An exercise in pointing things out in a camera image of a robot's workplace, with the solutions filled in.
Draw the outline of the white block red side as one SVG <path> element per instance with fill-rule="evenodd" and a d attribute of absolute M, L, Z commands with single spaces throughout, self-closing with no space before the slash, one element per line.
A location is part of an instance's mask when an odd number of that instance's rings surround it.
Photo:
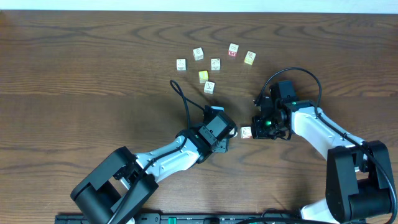
<path fill-rule="evenodd" d="M 252 131 L 251 131 L 250 126 L 241 127 L 241 138 L 242 139 L 251 139 L 252 138 Z"/>

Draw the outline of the white block blue side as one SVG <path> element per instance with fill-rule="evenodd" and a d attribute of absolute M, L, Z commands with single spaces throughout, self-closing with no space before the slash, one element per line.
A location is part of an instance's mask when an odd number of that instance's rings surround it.
<path fill-rule="evenodd" d="M 231 130 L 231 132 L 229 133 L 233 138 L 237 136 L 238 134 L 238 129 L 234 128 L 233 130 Z"/>

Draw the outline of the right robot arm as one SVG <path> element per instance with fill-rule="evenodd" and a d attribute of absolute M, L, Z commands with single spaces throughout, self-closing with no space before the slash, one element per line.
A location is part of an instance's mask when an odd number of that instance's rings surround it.
<path fill-rule="evenodd" d="M 397 193 L 389 152 L 380 141 L 365 141 L 328 118 L 316 103 L 285 96 L 261 96 L 252 119 L 255 139 L 283 139 L 296 134 L 326 160 L 325 198 L 301 208 L 304 222 L 349 223 L 389 214 L 397 216 Z"/>

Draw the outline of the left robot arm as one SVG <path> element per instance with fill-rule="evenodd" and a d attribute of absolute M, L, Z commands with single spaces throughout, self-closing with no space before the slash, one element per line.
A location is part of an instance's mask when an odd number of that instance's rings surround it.
<path fill-rule="evenodd" d="M 231 130 L 208 146 L 199 131 L 191 129 L 150 152 L 133 154 L 120 147 L 72 190 L 71 199 L 90 223 L 133 223 L 161 180 L 202 163 L 234 134 Z"/>

